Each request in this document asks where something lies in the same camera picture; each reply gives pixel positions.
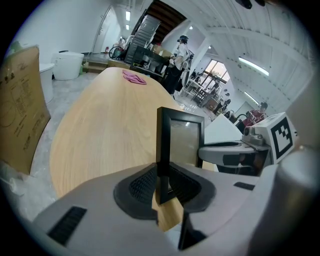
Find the door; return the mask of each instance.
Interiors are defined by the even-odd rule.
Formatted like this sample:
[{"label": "door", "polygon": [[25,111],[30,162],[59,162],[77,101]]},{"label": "door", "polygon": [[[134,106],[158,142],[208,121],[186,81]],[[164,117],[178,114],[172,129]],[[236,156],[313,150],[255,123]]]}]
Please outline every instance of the door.
[{"label": "door", "polygon": [[95,44],[94,44],[94,48],[93,48],[94,54],[99,54],[101,52],[102,44],[105,40],[106,33],[107,33],[108,28],[111,23],[110,16],[112,15],[112,12],[113,12],[113,9],[110,8],[108,10],[107,14],[105,15],[104,21],[100,27],[100,30],[98,32],[98,36],[97,36]]}]

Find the person in red shirt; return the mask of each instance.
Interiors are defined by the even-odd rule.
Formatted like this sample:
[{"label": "person in red shirt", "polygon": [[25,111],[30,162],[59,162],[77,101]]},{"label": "person in red shirt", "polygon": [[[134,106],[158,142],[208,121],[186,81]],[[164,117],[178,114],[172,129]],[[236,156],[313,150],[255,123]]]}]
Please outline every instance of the person in red shirt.
[{"label": "person in red shirt", "polygon": [[253,126],[262,120],[265,119],[265,111],[268,108],[268,104],[266,102],[260,103],[260,109],[259,110],[251,110],[246,113],[246,119],[239,122],[237,124],[237,128],[244,133],[244,130],[246,127]]}]

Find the red shirt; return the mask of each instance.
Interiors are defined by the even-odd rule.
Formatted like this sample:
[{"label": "red shirt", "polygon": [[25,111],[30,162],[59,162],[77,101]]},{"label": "red shirt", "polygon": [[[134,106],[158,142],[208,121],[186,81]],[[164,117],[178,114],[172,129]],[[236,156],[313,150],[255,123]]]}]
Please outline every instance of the red shirt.
[{"label": "red shirt", "polygon": [[259,112],[259,110],[251,110],[251,111],[249,111],[249,112],[252,113],[252,115],[254,116],[254,118],[253,118],[253,119],[250,119],[250,117],[249,117],[249,118],[247,118],[246,120],[244,120],[244,121],[243,121],[243,124],[244,124],[245,127],[247,127],[247,126],[253,126],[254,124],[259,123],[259,122],[261,122],[262,120],[265,119],[265,114]]}]

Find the wooden slat ceiling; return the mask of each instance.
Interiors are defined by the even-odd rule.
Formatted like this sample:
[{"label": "wooden slat ceiling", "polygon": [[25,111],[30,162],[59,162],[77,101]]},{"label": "wooden slat ceiling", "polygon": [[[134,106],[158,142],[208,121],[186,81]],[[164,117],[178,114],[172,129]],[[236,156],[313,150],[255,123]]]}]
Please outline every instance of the wooden slat ceiling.
[{"label": "wooden slat ceiling", "polygon": [[153,38],[153,43],[161,43],[165,36],[183,22],[186,17],[176,11],[169,5],[159,0],[154,0],[146,11],[146,14],[151,15],[161,21]]}]

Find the wooden table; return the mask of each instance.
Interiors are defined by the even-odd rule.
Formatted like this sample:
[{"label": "wooden table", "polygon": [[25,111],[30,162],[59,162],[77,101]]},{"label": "wooden table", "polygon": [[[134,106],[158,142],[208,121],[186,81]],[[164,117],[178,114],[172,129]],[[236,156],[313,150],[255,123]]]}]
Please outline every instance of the wooden table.
[{"label": "wooden table", "polygon": [[[130,70],[147,82],[131,83],[122,70],[105,69],[63,117],[50,152],[58,197],[90,179],[156,161],[157,108],[181,109],[152,78]],[[152,208],[163,231],[182,220],[176,198],[158,206],[153,197]]]}]

